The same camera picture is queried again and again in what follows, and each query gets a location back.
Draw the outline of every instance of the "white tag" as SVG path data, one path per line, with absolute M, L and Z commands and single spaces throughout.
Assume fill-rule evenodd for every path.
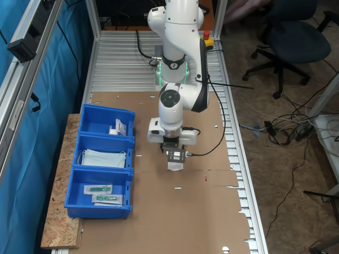
M 17 104 L 17 107 L 15 109 L 15 113 L 14 113 L 14 116 L 11 120 L 11 124 L 10 124 L 10 129 L 12 131 L 14 131 L 14 128 L 15 128 L 15 125 L 16 125 L 16 122 L 19 118 L 19 114 L 21 112 L 21 109 L 22 109 L 22 106 L 23 106 L 24 102 L 23 101 L 19 101 L 18 104 Z
M 115 120 L 115 129 L 117 130 L 118 135 L 126 136 L 127 134 L 126 125 L 124 125 L 119 119 Z

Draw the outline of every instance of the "emergency stop button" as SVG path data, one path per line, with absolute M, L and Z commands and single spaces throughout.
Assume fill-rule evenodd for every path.
M 208 38 L 210 38 L 210 31 L 204 31 L 204 33 L 203 33 L 203 39 L 204 39 L 204 40 L 208 40 Z

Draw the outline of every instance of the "blue bin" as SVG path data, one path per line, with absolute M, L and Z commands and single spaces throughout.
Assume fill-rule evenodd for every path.
M 109 135 L 110 126 L 115 129 L 119 119 L 127 127 L 125 138 L 134 139 L 133 124 L 136 114 L 129 110 L 83 104 L 79 131 L 88 134 Z
M 122 170 L 95 170 L 72 167 L 65 199 L 69 217 L 126 219 L 132 211 L 130 204 L 133 173 Z M 84 194 L 84 185 L 113 184 L 112 194 L 123 195 L 122 206 L 96 206 L 92 195 Z
M 72 166 L 133 171 L 132 168 L 133 147 L 134 147 L 133 139 L 121 138 L 120 136 L 116 135 L 103 136 L 78 133 Z M 80 165 L 82 163 L 82 152 L 86 149 L 91 149 L 97 152 L 110 152 L 110 153 L 125 152 L 126 153 L 125 166 L 123 168 L 113 168 L 113 167 Z

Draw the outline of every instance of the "cardboard sheet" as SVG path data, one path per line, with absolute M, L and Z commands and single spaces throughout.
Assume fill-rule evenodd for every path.
M 134 157 L 135 172 L 167 170 L 167 155 L 162 154 L 159 144 L 147 141 L 149 121 L 152 117 L 159 117 L 158 92 L 95 92 L 92 103 L 123 108 L 136 113 L 135 155 L 138 156 Z M 184 111 L 183 121 L 183 126 L 201 130 L 197 144 L 188 146 L 188 152 L 206 153 L 220 141 L 224 127 L 219 102 L 214 93 L 210 93 L 210 104 L 205 111 L 201 113 Z M 206 156 L 188 157 L 184 170 L 230 170 L 225 137 L 212 153 Z
M 135 173 L 126 220 L 85 220 L 71 254 L 249 254 L 249 227 L 238 193 L 225 187 L 235 171 Z
M 158 93 L 93 93 L 92 103 L 136 112 L 135 176 L 132 212 L 126 220 L 84 220 L 82 242 L 71 254 L 249 254 L 248 221 L 241 210 L 238 185 L 230 170 L 226 142 L 211 154 L 187 158 L 184 170 L 167 170 L 159 145 L 147 142 L 151 117 L 158 117 Z M 184 126 L 201 130 L 188 151 L 204 153 L 222 136 L 217 98 L 197 114 L 185 112 Z

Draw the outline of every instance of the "surgical mask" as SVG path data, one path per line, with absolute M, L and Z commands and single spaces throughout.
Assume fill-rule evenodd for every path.
M 90 149 L 82 152 L 82 164 L 86 166 L 123 168 L 125 166 L 126 153 L 97 152 Z

